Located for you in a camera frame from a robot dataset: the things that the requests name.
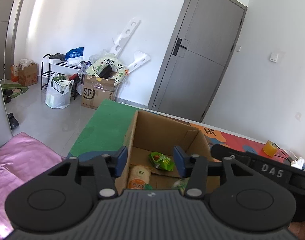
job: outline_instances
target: cardboard box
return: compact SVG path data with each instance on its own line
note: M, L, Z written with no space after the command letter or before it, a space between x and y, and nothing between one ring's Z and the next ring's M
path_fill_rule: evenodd
M18 79L19 79L18 71L19 71L19 64L11 66L11 81L13 81L13 82L18 81Z
M30 66L23 67L19 64L18 83L24 87L37 83L37 64L32 63Z
M128 148L128 159L122 175L115 180L119 194L127 186L129 168L133 165L150 167L149 184L154 189L170 189L180 179L176 167L173 171L154 168L149 160L151 152L160 152L173 160L173 148L179 145L188 155L199 154L213 161L206 138L198 128L147 111L135 113L124 145ZM219 177L208 177L208 192L219 185Z
M104 99L115 99L114 80L85 75L82 106L97 109Z

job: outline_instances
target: orange box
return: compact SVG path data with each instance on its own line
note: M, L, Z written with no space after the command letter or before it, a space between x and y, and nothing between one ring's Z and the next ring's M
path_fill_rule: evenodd
M18 81L18 79L19 79L18 72L19 72L19 64L12 65L11 66L11 81L13 81L13 82Z

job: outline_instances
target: pink bedsheet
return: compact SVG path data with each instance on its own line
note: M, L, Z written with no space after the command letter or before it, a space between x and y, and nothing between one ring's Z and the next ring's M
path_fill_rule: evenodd
M13 230L4 209L8 194L62 160L52 149L23 132L0 148L0 239Z

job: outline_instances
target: light switch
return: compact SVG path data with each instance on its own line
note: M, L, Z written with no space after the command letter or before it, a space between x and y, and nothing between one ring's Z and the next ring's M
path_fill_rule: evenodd
M278 56L279 56L278 53L272 53L271 56L270 56L270 61L276 63L278 61Z

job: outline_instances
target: blue plastic bag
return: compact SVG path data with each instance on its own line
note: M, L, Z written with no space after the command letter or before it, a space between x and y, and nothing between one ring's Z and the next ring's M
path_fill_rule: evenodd
M74 57L82 57L84 54L84 47L79 47L76 49L71 49L66 53L65 60L68 60L69 58Z
M68 51L65 56L65 60L67 60L67 65L78 66L78 64L84 60L83 53L84 47L79 47Z

